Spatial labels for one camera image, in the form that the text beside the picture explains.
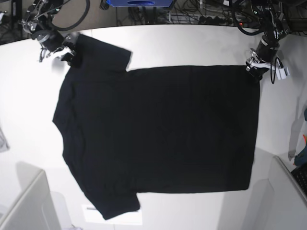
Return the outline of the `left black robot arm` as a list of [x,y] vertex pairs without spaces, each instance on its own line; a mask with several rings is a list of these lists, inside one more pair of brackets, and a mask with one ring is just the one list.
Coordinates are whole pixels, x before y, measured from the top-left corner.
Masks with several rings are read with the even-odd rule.
[[255,81],[260,81],[263,75],[269,71],[271,83],[275,80],[284,80],[290,75],[288,67],[284,66],[277,52],[280,48],[280,40],[288,35],[282,19],[284,13],[276,11],[271,0],[252,0],[251,11],[257,16],[260,27],[257,31],[246,31],[236,18],[236,12],[240,9],[242,0],[232,4],[232,19],[234,25],[245,35],[256,36],[262,34],[257,48],[250,49],[250,57],[246,60],[246,71]]

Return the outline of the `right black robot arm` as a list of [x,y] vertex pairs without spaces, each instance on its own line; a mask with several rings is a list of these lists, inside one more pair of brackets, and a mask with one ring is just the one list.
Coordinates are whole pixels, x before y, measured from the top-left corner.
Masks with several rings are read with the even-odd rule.
[[69,65],[77,61],[75,41],[71,35],[63,36],[61,32],[75,28],[84,20],[88,14],[90,2],[86,1],[85,11],[75,24],[69,27],[58,27],[52,23],[52,20],[68,2],[68,0],[35,0],[20,21],[23,30],[41,45],[39,62],[62,51],[66,53],[58,56],[58,59],[66,61]]

